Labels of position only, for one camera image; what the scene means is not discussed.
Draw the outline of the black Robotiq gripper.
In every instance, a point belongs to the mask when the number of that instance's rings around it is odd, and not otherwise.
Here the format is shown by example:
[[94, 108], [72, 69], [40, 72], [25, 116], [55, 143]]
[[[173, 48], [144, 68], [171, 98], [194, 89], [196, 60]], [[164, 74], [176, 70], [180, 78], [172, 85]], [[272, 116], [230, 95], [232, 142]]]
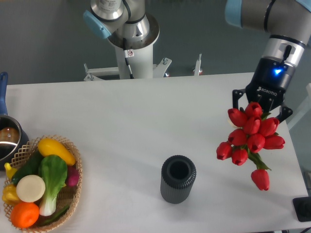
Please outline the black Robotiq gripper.
[[261, 58], [251, 82], [244, 89], [232, 91], [234, 109], [245, 112], [239, 106], [239, 99], [246, 93], [249, 102], [257, 102], [264, 112], [279, 108], [276, 118], [285, 121], [293, 114], [293, 110], [284, 103], [285, 93], [295, 73], [295, 67], [268, 58]]

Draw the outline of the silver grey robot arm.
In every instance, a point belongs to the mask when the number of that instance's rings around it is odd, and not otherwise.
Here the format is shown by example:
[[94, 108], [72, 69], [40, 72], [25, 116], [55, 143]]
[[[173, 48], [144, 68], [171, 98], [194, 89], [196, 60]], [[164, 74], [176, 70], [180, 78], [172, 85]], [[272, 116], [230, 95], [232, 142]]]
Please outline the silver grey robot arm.
[[[93, 0], [83, 14], [85, 24], [114, 46], [121, 79], [163, 77], [168, 62], [154, 66], [153, 45], [159, 36], [156, 19], [145, 11], [142, 0]], [[308, 0], [229, 0], [227, 23], [268, 32], [265, 51], [253, 78], [234, 90], [233, 107], [246, 96], [264, 112], [280, 109], [284, 121], [292, 110], [284, 103], [285, 93], [311, 37], [311, 3]]]

